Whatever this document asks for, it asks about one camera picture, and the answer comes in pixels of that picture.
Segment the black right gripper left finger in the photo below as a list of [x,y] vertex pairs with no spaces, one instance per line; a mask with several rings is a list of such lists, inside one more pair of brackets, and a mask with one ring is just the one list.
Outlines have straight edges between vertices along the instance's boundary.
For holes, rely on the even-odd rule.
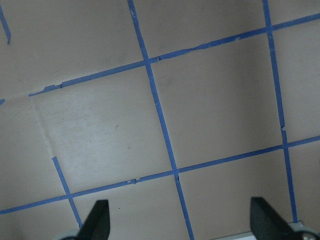
[[109,201],[97,200],[76,235],[77,240],[107,240],[111,232]]

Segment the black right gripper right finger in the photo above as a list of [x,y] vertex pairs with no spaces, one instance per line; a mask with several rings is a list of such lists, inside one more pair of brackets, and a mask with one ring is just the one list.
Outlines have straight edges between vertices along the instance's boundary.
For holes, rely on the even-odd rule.
[[263,197],[250,199],[250,230],[257,240],[303,240]]

